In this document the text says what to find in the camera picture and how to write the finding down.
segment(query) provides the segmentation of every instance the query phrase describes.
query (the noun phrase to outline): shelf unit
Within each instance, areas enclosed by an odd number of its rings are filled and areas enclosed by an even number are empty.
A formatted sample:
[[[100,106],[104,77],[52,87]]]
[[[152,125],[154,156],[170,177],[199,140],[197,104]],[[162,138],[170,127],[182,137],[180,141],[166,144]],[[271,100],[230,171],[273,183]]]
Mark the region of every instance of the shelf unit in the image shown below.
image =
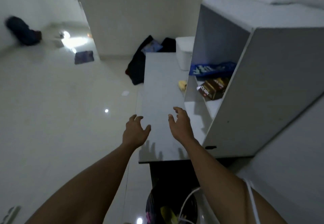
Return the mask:
[[[237,63],[222,99],[188,77],[184,107],[215,157],[253,156],[324,91],[324,11],[254,0],[204,0],[192,64]]]

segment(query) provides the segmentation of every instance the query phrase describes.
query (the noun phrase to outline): white bin lid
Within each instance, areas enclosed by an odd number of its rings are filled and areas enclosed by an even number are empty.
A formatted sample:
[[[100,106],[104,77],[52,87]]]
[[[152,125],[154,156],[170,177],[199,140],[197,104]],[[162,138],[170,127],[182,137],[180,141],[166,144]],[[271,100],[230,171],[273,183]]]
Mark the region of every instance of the white bin lid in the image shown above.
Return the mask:
[[[195,37],[194,36],[177,37],[176,42],[181,51],[192,52],[193,44],[195,42]]]

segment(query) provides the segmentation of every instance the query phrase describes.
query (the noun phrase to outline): person's left hand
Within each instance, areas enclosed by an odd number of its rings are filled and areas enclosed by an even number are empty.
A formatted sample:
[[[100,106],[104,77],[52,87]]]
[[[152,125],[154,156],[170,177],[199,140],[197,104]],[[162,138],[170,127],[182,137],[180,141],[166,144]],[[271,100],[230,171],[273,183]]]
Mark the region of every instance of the person's left hand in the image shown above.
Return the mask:
[[[151,125],[147,125],[145,130],[141,126],[143,116],[132,115],[126,123],[126,130],[123,134],[123,144],[133,148],[134,150],[142,146],[151,131]]]

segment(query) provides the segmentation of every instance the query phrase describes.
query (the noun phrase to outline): white table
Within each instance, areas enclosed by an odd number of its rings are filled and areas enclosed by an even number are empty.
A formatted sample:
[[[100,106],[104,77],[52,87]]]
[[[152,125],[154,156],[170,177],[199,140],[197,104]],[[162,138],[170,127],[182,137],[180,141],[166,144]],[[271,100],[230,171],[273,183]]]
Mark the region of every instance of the white table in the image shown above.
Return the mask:
[[[147,53],[145,63],[142,126],[152,125],[152,131],[139,152],[139,163],[188,159],[183,146],[169,128],[168,114],[176,113],[174,106],[184,108],[184,96],[178,81],[187,80],[175,53]]]

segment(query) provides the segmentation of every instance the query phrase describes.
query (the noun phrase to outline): hand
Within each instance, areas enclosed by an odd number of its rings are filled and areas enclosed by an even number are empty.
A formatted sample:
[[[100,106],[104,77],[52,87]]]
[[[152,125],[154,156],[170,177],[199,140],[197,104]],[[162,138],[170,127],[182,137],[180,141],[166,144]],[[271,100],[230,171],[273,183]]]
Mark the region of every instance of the hand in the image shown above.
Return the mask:
[[[132,115],[126,123],[126,130],[123,133],[123,144],[132,149],[142,146],[151,132],[151,125],[147,125],[145,130],[141,126],[143,116]]]
[[[186,142],[195,140],[192,128],[190,125],[190,118],[185,110],[179,107],[173,107],[177,113],[177,121],[169,114],[169,126],[173,137],[178,140],[183,146]]]

